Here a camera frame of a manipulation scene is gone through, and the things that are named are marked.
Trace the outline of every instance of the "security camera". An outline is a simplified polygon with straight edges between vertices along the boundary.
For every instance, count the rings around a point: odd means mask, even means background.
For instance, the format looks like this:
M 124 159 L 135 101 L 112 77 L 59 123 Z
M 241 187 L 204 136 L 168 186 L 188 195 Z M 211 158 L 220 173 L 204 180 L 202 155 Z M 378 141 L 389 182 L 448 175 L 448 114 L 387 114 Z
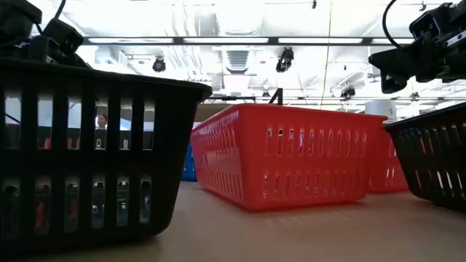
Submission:
M 345 87 L 341 91 L 340 98 L 350 99 L 356 95 L 356 90 L 354 87 Z
M 277 73 L 286 72 L 291 67 L 291 61 L 293 60 L 294 60 L 293 49 L 291 49 L 291 47 L 285 47 L 283 49 L 280 59 L 278 60 L 277 67 L 275 69 L 277 70 Z
M 157 73 L 165 71 L 167 67 L 165 66 L 165 61 L 163 57 L 158 57 L 155 59 L 154 65 L 152 66 L 152 69 L 156 71 Z

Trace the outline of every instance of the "wooden table surface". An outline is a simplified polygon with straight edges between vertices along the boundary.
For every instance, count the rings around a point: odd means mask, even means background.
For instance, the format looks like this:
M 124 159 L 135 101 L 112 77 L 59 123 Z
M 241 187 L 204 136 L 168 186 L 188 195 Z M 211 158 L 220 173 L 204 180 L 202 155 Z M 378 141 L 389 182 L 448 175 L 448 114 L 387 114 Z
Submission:
M 170 227 L 146 242 L 22 261 L 463 261 L 466 215 L 410 193 L 250 214 L 182 183 Z

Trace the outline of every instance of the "plastic basket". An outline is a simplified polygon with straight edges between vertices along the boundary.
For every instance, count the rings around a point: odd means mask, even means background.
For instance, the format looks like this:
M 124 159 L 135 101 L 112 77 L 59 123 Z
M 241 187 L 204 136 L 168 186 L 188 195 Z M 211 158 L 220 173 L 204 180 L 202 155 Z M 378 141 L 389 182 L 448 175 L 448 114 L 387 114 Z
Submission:
M 194 169 L 194 158 L 192 156 L 192 145 L 189 144 L 188 151 L 186 152 L 186 160 L 184 161 L 183 181 L 197 181 L 196 170 Z
M 21 96 L 20 125 L 12 127 L 20 128 L 17 148 L 5 143 L 11 134 L 0 124 L 0 256 L 149 237 L 167 228 L 197 104 L 210 87 L 4 58 L 0 74 L 0 115 L 8 90 Z M 53 98 L 50 149 L 38 149 L 43 90 Z M 68 150 L 72 95 L 82 100 L 81 128 L 79 149 Z M 108 96 L 108 127 L 106 148 L 95 149 L 99 95 Z M 147 99 L 155 102 L 157 129 L 143 150 Z M 119 145 L 122 100 L 132 101 L 128 150 Z
M 230 106 L 194 128 L 197 180 L 247 210 L 351 202 L 366 195 L 384 116 Z
M 466 208 L 466 104 L 386 127 L 410 191 L 440 205 Z
M 390 134 L 380 132 L 377 143 L 379 147 L 371 163 L 368 192 L 375 194 L 408 191 L 408 184 Z

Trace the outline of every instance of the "cable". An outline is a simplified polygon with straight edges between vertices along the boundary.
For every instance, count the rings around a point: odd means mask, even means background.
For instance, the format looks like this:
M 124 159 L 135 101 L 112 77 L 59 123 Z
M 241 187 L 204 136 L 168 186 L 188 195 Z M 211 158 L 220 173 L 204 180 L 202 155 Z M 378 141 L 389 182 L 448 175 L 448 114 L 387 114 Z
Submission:
M 65 8 L 66 0 L 61 0 L 60 6 L 58 7 L 57 12 L 55 13 L 55 18 L 58 19 Z
M 13 116 L 10 116 L 9 114 L 5 113 L 5 116 L 8 117 L 9 119 L 13 120 L 14 122 L 17 122 L 18 124 L 21 124 L 21 121 L 16 119 Z
M 387 8 L 385 8 L 385 12 L 384 12 L 384 15 L 382 16 L 382 27 L 384 29 L 384 33 L 385 33 L 385 37 L 387 37 L 388 41 L 390 41 L 390 43 L 392 43 L 396 48 L 401 48 L 401 46 L 392 38 L 392 36 L 390 35 L 390 33 L 388 32 L 388 29 L 387 29 L 387 14 L 388 14 L 388 10 L 390 9 L 390 7 L 392 7 L 392 5 L 396 2 L 396 0 L 392 0 L 388 5 L 387 5 Z
M 332 29 L 332 1 L 330 0 L 330 17 L 328 19 L 328 41 L 327 41 L 327 58 L 325 59 L 325 73 L 323 76 L 323 90 L 320 99 L 320 109 L 322 109 L 323 97 L 325 95 L 325 86 L 327 85 L 328 53 L 330 52 L 330 34 Z
M 37 28 L 37 31 L 42 35 L 42 28 L 38 23 L 36 24 L 36 28 Z

